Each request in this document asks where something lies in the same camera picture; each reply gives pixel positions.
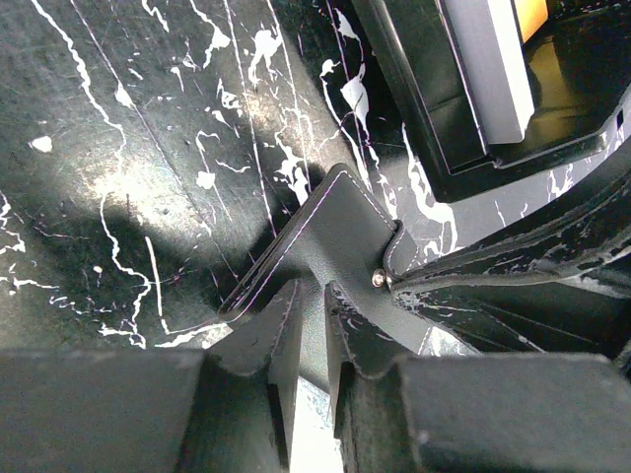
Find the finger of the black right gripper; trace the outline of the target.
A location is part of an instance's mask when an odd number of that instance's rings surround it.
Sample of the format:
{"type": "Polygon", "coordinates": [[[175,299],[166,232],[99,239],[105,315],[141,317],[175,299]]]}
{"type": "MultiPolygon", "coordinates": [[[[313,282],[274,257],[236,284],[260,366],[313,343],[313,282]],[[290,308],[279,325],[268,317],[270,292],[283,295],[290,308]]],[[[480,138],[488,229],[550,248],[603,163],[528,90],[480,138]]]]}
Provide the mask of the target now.
{"type": "Polygon", "coordinates": [[[466,249],[394,285],[396,291],[528,286],[579,276],[630,253],[630,172],[516,236],[466,249]]]}
{"type": "Polygon", "coordinates": [[[617,357],[630,339],[630,288],[600,280],[526,286],[391,288],[402,309],[479,352],[617,357]]]}

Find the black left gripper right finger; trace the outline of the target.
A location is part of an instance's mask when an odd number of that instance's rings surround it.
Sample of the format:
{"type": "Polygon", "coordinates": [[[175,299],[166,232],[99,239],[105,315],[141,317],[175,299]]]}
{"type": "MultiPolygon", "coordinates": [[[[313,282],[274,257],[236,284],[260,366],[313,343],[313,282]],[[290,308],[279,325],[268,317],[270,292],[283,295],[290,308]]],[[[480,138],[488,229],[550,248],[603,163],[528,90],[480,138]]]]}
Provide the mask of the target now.
{"type": "Polygon", "coordinates": [[[324,290],[348,472],[626,472],[630,384],[588,354],[420,357],[324,290]]]}

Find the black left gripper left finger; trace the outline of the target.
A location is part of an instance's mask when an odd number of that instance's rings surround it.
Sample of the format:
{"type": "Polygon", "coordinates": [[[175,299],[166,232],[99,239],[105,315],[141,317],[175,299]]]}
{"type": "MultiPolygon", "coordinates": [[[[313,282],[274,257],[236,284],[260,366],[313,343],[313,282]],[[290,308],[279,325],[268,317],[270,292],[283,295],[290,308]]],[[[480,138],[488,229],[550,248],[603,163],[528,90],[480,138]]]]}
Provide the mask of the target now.
{"type": "Polygon", "coordinates": [[[286,472],[302,284],[207,350],[5,350],[5,472],[286,472]]]}

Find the black card storage box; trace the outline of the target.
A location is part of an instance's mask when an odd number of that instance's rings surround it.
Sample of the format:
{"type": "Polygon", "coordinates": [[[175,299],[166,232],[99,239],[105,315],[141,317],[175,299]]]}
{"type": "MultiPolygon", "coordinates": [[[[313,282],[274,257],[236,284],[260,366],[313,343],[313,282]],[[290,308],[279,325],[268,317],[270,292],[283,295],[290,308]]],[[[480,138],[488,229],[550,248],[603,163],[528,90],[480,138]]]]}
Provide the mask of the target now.
{"type": "Polygon", "coordinates": [[[547,1],[526,43],[513,1],[358,1],[435,198],[453,203],[607,150],[630,108],[630,5],[547,1]]]}

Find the black leather card holder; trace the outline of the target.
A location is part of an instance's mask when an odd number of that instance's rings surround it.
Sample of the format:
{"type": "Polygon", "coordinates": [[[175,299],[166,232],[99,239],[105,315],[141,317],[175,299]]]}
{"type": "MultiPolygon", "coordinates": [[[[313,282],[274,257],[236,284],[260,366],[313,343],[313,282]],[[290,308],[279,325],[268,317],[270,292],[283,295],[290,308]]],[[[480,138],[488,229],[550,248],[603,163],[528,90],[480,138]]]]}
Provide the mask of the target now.
{"type": "Polygon", "coordinates": [[[236,326],[259,314],[292,279],[304,282],[304,328],[300,374],[328,389],[324,288],[337,283],[370,321],[404,347],[416,351],[428,322],[396,307],[388,282],[410,269],[418,246],[346,165],[333,166],[323,181],[265,249],[223,302],[221,318],[236,326]]]}

